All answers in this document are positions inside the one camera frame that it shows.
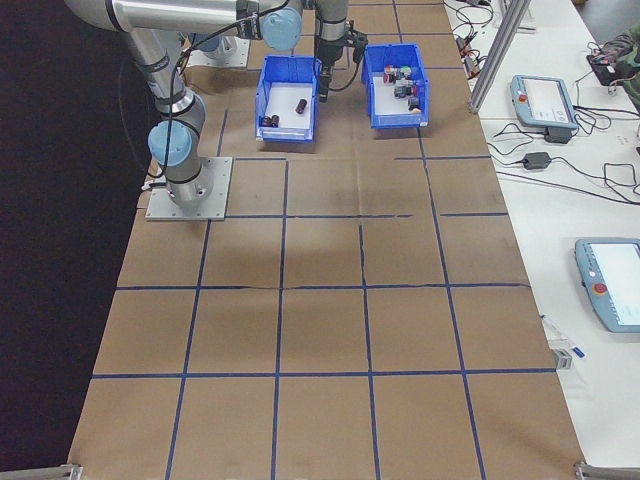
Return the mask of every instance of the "metal frame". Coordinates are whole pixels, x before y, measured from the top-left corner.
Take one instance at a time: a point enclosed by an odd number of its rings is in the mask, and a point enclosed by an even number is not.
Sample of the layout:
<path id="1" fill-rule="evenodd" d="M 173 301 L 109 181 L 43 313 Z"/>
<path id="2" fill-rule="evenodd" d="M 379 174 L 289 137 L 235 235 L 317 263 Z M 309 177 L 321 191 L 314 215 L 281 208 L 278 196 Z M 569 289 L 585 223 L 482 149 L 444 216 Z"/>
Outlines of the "metal frame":
<path id="1" fill-rule="evenodd" d="M 493 80 L 496 78 L 500 64 L 507 54 L 509 45 L 511 45 L 513 37 L 518 31 L 520 22 L 522 22 L 525 13 L 527 13 L 530 2 L 531 0 L 513 0 L 509 9 L 504 14 L 498 33 L 496 33 L 496 38 L 493 40 L 491 49 L 487 54 L 487 60 L 478 75 L 478 81 L 475 87 L 473 87 L 473 92 L 469 99 L 469 110 L 471 113 L 478 113 L 480 111 L 480 107 L 487 93 L 489 93 L 491 85 L 493 85 Z"/>
<path id="2" fill-rule="evenodd" d="M 0 480 L 80 480 L 80 465 L 61 465 L 52 468 L 0 472 Z"/>
<path id="3" fill-rule="evenodd" d="M 599 468 L 581 462 L 573 469 L 579 480 L 640 480 L 640 468 Z"/>

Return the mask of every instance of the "black floor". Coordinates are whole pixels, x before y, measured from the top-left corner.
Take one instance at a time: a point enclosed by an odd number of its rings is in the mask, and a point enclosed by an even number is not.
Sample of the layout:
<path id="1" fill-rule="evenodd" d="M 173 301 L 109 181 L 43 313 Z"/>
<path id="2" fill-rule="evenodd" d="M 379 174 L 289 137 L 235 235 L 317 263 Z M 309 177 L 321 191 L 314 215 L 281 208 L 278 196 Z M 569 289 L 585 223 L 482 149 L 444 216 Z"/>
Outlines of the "black floor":
<path id="1" fill-rule="evenodd" d="M 598 42 L 640 0 L 578 7 Z M 144 174 L 130 161 L 117 34 L 62 0 L 0 3 L 0 471 L 58 465 L 82 409 Z M 146 89 L 126 65 L 125 115 L 144 151 Z"/>

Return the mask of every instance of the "white table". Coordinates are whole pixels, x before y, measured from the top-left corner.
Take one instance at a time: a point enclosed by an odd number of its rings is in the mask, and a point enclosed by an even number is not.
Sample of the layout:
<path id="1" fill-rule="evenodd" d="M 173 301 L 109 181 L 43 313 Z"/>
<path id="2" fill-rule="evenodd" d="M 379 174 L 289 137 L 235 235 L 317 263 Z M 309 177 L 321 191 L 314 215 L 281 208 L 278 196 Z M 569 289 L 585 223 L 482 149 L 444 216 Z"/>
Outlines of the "white table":
<path id="1" fill-rule="evenodd" d="M 516 35 L 480 110 L 490 142 L 494 133 L 515 121 L 508 91 L 513 75 L 563 78 L 576 102 L 574 82 L 590 70 L 585 56 L 589 53 L 587 43 L 593 38 L 571 1 L 532 0 L 530 8 L 537 32 Z M 458 25 L 455 14 L 448 13 L 452 25 Z M 465 9 L 465 13 L 472 20 L 487 18 L 482 11 Z M 493 23 L 480 29 L 472 47 L 486 55 L 496 31 Z M 635 111 L 622 88 L 611 96 L 594 75 L 580 82 L 580 104 Z M 536 139 L 514 154 L 499 158 L 517 161 L 527 152 L 544 151 L 551 157 L 563 156 L 593 174 L 601 174 L 606 161 L 632 163 L 640 173 L 640 156 L 633 148 L 638 121 L 630 120 L 630 116 L 612 116 L 626 120 L 614 121 L 606 132 L 597 131 L 589 137 L 582 133 L 568 145 Z M 516 143 L 514 139 L 497 145 L 506 151 Z M 496 170 L 612 196 L 597 182 L 557 161 L 542 172 L 497 163 Z M 558 372 L 585 460 L 600 467 L 640 467 L 640 334 L 614 334 L 602 326 L 580 284 L 573 257 L 578 238 L 640 237 L 640 207 L 502 175 L 499 179 L 538 309 L 586 353 L 583 359 L 573 357 L 570 370 Z"/>

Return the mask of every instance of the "blue plastic bin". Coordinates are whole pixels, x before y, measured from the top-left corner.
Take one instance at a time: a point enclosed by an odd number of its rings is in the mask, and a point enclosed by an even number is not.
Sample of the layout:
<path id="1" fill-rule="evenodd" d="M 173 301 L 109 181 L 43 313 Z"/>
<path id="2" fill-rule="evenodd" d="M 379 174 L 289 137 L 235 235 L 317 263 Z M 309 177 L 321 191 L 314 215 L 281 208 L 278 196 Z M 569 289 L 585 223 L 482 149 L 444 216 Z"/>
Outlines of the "blue plastic bin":
<path id="1" fill-rule="evenodd" d="M 315 60 L 316 75 L 319 72 Z M 256 139 L 274 142 L 313 142 L 318 110 L 317 76 L 311 56 L 267 55 L 256 92 Z M 300 100 L 307 106 L 302 115 L 295 112 Z M 265 115 L 277 114 L 278 127 L 263 127 Z"/>
<path id="2" fill-rule="evenodd" d="M 418 86 L 420 113 L 409 112 L 405 99 L 396 99 L 392 85 L 382 85 L 384 67 L 411 67 L 411 79 Z M 414 43 L 368 45 L 364 52 L 364 69 L 362 83 L 367 89 L 367 113 L 371 117 L 372 128 L 424 127 L 429 121 L 429 78 L 422 65 L 420 49 Z M 387 102 L 395 105 L 383 111 L 385 107 L 376 108 L 376 93 L 380 96 L 380 104 Z"/>

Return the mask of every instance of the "touchscreen display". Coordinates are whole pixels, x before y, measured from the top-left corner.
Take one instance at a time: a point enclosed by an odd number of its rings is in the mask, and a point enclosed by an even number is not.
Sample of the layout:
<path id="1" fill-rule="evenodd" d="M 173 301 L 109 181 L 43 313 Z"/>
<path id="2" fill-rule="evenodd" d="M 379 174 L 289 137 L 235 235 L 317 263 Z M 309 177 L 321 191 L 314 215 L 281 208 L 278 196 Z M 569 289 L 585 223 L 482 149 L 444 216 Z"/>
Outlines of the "touchscreen display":
<path id="1" fill-rule="evenodd" d="M 640 325 L 640 250 L 630 243 L 592 243 L 620 325 Z"/>
<path id="2" fill-rule="evenodd" d="M 536 78 L 523 79 L 527 92 L 531 116 L 535 120 L 547 122 L 570 123 L 567 114 L 560 83 L 555 80 L 541 80 Z"/>

